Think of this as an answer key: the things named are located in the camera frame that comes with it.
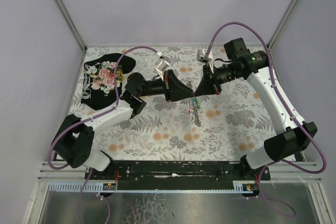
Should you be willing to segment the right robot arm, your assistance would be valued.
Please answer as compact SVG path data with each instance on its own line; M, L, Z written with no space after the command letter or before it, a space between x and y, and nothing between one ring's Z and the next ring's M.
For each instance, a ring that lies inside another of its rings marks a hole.
M270 116L276 136L264 141L263 146L241 158L248 169L258 169L304 151L314 137L317 126L307 123L292 106L279 82L271 79L274 74L269 67L265 52L250 52L244 40L238 38L224 45L228 63L214 67L212 52L200 49L197 60L203 62L203 76L195 96L220 94L221 86L243 78L259 95Z

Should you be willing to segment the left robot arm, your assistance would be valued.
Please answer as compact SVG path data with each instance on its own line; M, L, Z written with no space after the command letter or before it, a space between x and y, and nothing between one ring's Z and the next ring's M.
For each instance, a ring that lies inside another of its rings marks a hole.
M71 168L86 166L104 171L112 159L103 151L93 149L94 138L113 125L140 114L146 106L141 98L153 95L164 95L166 101L175 102L192 98L194 92L175 76L173 70L166 70L162 78L155 80L145 80L140 73L133 73L128 77L125 91L114 104L85 118L74 114L66 116L51 150Z

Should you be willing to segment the black floral cloth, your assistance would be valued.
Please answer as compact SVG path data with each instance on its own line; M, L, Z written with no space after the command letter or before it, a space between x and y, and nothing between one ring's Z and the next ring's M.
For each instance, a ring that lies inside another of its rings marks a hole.
M81 103L94 110L104 109L113 104L122 93L123 75L130 73L136 60L124 56L120 62L119 53L105 54L102 57L84 63Z

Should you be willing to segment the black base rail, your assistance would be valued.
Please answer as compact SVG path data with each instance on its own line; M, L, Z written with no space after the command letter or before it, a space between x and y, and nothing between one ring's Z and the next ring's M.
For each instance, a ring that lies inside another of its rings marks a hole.
M168 188L209 187L234 181L256 182L270 180L270 174L261 174L261 169L249 169L239 162L228 161L112 161L102 172L94 170L91 180L117 184L162 185Z

